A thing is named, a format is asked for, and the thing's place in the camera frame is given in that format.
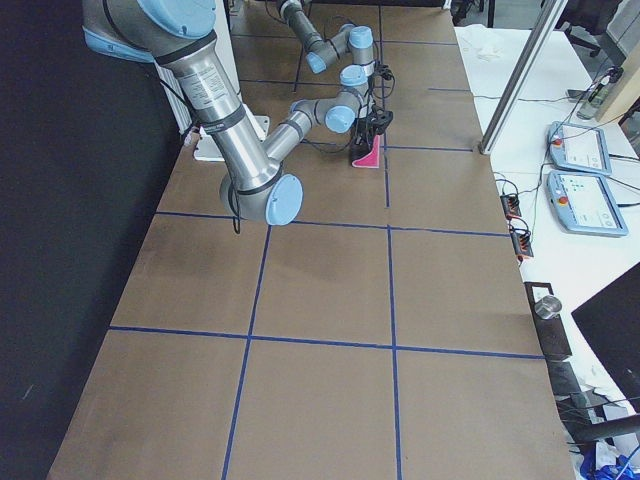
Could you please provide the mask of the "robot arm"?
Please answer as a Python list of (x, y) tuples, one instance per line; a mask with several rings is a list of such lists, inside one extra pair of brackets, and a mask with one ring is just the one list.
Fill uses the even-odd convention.
[(333, 98), (301, 100), (293, 112), (310, 115), (313, 125), (323, 125), (335, 133), (350, 133), (356, 144), (371, 143), (393, 120), (393, 113), (376, 104), (375, 82), (394, 82), (388, 65), (376, 56), (370, 27), (347, 22), (338, 33), (323, 37), (304, 11), (304, 1), (279, 1), (281, 20), (294, 32), (305, 51), (310, 70), (320, 74), (346, 56), (352, 61), (339, 75), (340, 90)]
[(246, 106), (216, 53), (216, 5), (212, 1), (85, 1), (83, 30), (87, 46), (106, 56), (156, 63), (170, 70), (195, 116), (224, 159), (227, 174), (220, 199), (239, 220), (287, 225), (303, 203), (303, 187), (283, 171), (286, 156), (316, 125), (345, 133), (368, 114), (368, 90), (375, 71), (373, 34), (367, 26), (343, 25), (325, 40), (300, 1), (280, 1), (281, 19), (301, 41), (315, 73), (341, 55), (352, 64), (340, 73), (333, 98), (301, 100), (266, 138), (260, 138)]

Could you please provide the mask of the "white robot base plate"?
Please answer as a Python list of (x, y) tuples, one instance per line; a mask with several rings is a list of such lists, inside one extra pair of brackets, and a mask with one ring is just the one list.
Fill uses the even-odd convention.
[(148, 15), (165, 33), (156, 63), (171, 71), (229, 166), (268, 162), (242, 102), (226, 15), (220, 1), (152, 1)]

